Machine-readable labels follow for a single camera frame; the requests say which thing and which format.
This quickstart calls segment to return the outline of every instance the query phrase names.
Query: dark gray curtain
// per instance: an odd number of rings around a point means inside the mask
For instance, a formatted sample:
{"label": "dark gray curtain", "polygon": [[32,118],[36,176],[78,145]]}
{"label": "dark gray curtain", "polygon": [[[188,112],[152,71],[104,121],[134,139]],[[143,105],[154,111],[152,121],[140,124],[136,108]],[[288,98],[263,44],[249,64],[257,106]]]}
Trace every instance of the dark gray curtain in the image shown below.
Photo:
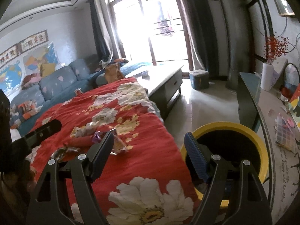
{"label": "dark gray curtain", "polygon": [[211,77],[219,75],[218,43],[208,0],[183,0],[196,53]]}
{"label": "dark gray curtain", "polygon": [[92,19],[92,26],[93,26],[97,54],[99,60],[107,61],[108,57],[110,56],[110,51],[107,48],[107,45],[105,43],[104,37],[101,32],[101,27],[99,24],[95,3],[94,0],[88,0],[88,2],[90,3],[90,7],[91,7],[91,19]]}

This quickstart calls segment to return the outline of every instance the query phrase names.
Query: yellow bucket rim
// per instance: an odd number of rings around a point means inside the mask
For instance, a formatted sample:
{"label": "yellow bucket rim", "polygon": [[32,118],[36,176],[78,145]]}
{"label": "yellow bucket rim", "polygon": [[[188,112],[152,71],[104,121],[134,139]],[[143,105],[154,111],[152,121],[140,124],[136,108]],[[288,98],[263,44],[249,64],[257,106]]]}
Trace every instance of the yellow bucket rim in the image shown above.
{"label": "yellow bucket rim", "polygon": [[[243,134],[244,136],[248,137],[256,146],[259,157],[260,157],[260,170],[259,170],[259,180],[261,183],[263,183],[267,177],[268,170],[269,170],[269,156],[267,153],[266,145],[262,141],[262,139],[251,129],[248,127],[237,124],[237,123],[232,123],[232,122],[214,122],[210,124],[203,125],[202,127],[196,129],[194,132],[192,132],[193,136],[195,139],[200,138],[204,134],[207,134],[209,132],[215,131],[215,130],[232,130],[236,131],[238,133]],[[185,145],[183,144],[181,149],[181,156],[185,162],[186,156],[187,156],[187,151],[185,149]],[[195,187],[195,192],[198,196],[199,200],[203,199],[203,194],[197,190]],[[223,200],[221,202],[221,208],[227,208],[229,204],[229,200]]]}

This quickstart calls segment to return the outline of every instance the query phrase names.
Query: coffee table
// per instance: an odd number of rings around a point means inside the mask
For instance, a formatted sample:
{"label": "coffee table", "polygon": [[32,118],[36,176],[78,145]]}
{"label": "coffee table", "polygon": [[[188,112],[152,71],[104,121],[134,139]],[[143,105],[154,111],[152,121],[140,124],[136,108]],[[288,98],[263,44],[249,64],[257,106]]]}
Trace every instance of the coffee table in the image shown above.
{"label": "coffee table", "polygon": [[180,63],[143,66],[126,75],[126,78],[148,70],[148,76],[144,79],[138,77],[137,81],[148,90],[149,99],[155,102],[162,118],[165,120],[181,95],[182,67],[183,64]]}

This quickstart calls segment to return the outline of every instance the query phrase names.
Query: blue storage ottoman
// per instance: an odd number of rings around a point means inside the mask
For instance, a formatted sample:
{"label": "blue storage ottoman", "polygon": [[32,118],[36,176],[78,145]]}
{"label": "blue storage ottoman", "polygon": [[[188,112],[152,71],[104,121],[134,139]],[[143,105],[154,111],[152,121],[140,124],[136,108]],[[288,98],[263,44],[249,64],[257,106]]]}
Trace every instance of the blue storage ottoman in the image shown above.
{"label": "blue storage ottoman", "polygon": [[209,72],[205,70],[190,71],[190,83],[196,91],[209,87]]}

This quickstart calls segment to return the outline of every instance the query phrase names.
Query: silver screw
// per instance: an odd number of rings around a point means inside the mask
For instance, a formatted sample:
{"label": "silver screw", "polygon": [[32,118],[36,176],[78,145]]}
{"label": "silver screw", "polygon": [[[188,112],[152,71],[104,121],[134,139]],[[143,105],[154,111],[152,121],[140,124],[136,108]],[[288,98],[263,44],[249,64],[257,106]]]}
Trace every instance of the silver screw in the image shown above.
{"label": "silver screw", "polygon": [[49,165],[53,165],[54,163],[55,163],[55,160],[54,160],[54,159],[51,159],[51,160],[48,161],[48,164],[49,164]]}
{"label": "silver screw", "polygon": [[216,160],[216,161],[221,160],[221,157],[220,157],[219,155],[217,155],[217,154],[213,155],[212,158],[213,158],[214,160]]}
{"label": "silver screw", "polygon": [[249,166],[250,165],[250,162],[248,160],[243,160],[243,163],[246,165],[246,166]]}
{"label": "silver screw", "polygon": [[83,159],[85,159],[86,158],[86,154],[80,154],[79,156],[78,156],[78,159],[79,160],[83,160]]}

